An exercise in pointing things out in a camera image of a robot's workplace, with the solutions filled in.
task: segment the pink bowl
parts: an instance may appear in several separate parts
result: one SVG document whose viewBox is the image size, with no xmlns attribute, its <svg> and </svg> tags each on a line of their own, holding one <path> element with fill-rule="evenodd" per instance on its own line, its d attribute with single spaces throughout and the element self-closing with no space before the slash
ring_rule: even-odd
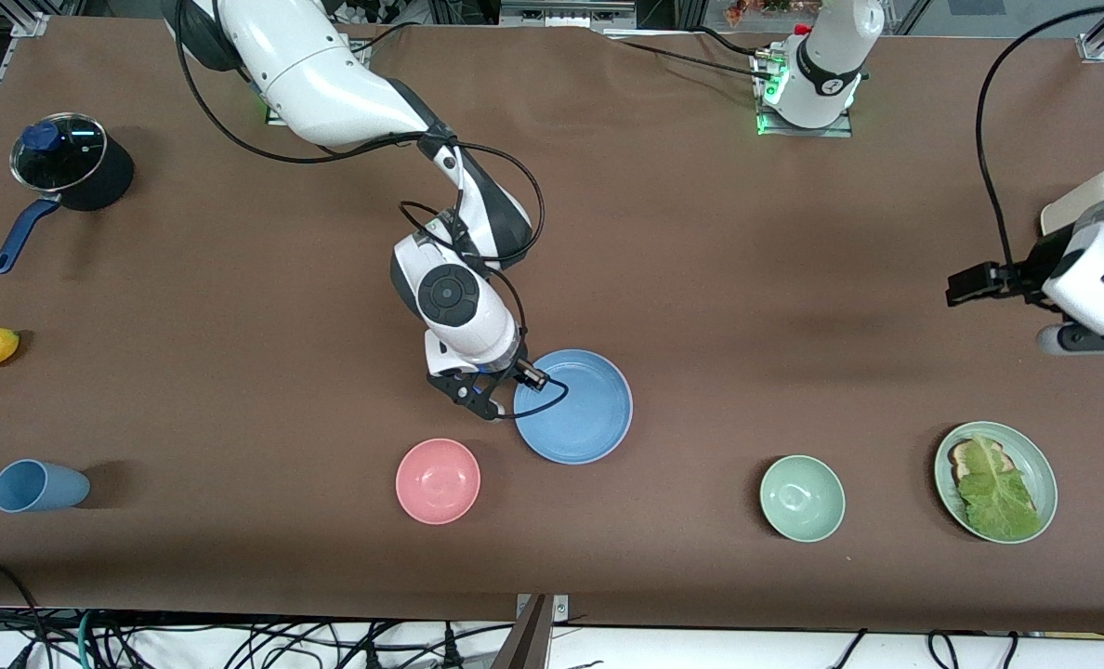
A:
<svg viewBox="0 0 1104 669">
<path fill-rule="evenodd" d="M 474 454 L 452 439 L 428 439 L 412 446 L 395 472 L 395 496 L 403 511 L 428 525 L 444 525 L 466 516 L 480 485 Z"/>
</svg>

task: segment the lettuce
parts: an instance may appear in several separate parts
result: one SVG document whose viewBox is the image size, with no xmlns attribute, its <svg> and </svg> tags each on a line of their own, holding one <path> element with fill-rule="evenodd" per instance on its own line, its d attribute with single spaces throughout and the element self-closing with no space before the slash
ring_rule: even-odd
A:
<svg viewBox="0 0 1104 669">
<path fill-rule="evenodd" d="M 1031 502 L 1019 469 L 1002 471 L 1001 446 L 987 437 L 966 442 L 965 466 L 969 472 L 960 478 L 956 490 L 965 500 L 965 517 L 969 528 L 990 539 L 1015 542 L 1031 537 L 1040 529 L 1040 513 Z"/>
</svg>

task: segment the bread slice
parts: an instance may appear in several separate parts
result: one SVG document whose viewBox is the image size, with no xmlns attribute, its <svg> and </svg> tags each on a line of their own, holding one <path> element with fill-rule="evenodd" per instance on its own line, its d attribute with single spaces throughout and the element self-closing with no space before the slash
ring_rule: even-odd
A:
<svg viewBox="0 0 1104 669">
<path fill-rule="evenodd" d="M 960 444 L 956 444 L 953 446 L 953 449 L 948 452 L 948 460 L 952 460 L 953 463 L 953 479 L 957 484 L 960 482 L 962 478 L 969 474 L 969 466 L 965 464 L 965 446 L 973 443 L 977 442 L 960 442 Z M 1004 452 L 1001 444 L 995 442 L 994 449 L 998 453 L 998 457 L 1001 458 L 1002 471 L 1013 471 L 1017 469 L 1015 460 L 1011 460 L 1010 456 L 1007 455 L 1007 452 Z M 1034 502 L 1028 502 L 1028 506 L 1031 506 L 1031 511 L 1036 511 Z"/>
</svg>

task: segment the black pot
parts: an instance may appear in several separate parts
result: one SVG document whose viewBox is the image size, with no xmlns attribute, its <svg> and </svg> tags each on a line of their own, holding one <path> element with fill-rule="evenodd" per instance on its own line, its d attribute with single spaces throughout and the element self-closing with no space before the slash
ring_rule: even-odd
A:
<svg viewBox="0 0 1104 669">
<path fill-rule="evenodd" d="M 88 212 L 114 203 L 131 185 L 135 163 L 100 123 L 60 114 L 24 128 L 11 151 L 11 173 L 43 195 L 15 217 L 0 249 L 0 274 L 11 272 L 35 221 L 60 206 Z"/>
</svg>

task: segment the plate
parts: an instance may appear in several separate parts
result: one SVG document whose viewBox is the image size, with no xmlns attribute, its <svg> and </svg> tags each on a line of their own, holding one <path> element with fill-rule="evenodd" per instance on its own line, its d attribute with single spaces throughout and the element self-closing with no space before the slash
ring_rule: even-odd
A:
<svg viewBox="0 0 1104 669">
<path fill-rule="evenodd" d="M 561 465 L 586 465 L 617 448 L 630 428 L 634 400 L 612 361 L 595 352 L 565 349 L 541 357 L 535 368 L 569 385 L 569 395 L 548 411 L 514 421 L 533 452 Z M 543 391 L 520 385 L 514 391 L 514 413 L 546 405 L 558 393 L 561 389 L 552 384 Z"/>
<path fill-rule="evenodd" d="M 794 542 L 819 542 L 837 532 L 846 516 L 841 479 L 807 455 L 778 458 L 763 475 L 760 503 L 767 522 Z"/>
<path fill-rule="evenodd" d="M 989 437 L 1001 444 L 1002 453 L 1010 456 L 1010 460 L 1023 474 L 1023 485 L 1031 493 L 1031 500 L 1036 503 L 1036 511 L 1040 513 L 1040 530 L 1026 539 L 994 539 L 969 528 L 965 522 L 965 500 L 960 499 L 960 493 L 956 491 L 956 481 L 953 479 L 953 463 L 948 460 L 948 453 L 953 446 L 967 442 L 973 437 Z M 1052 466 L 1048 464 L 1048 458 L 1022 432 L 1009 427 L 1001 423 L 989 423 L 988 420 L 980 420 L 976 423 L 965 423 L 953 429 L 936 449 L 936 460 L 933 463 L 933 476 L 936 481 L 936 492 L 940 500 L 944 502 L 944 508 L 952 513 L 960 528 L 965 528 L 973 534 L 977 534 L 987 542 L 994 543 L 1022 543 L 1030 542 L 1031 539 L 1040 537 L 1048 525 L 1052 524 L 1052 519 L 1057 516 L 1057 502 L 1059 495 L 1057 491 L 1057 476 L 1052 471 Z"/>
<path fill-rule="evenodd" d="M 426 525 L 444 525 L 466 516 L 480 486 L 474 454 L 452 439 L 428 439 L 412 446 L 395 470 L 400 506 Z"/>
</svg>

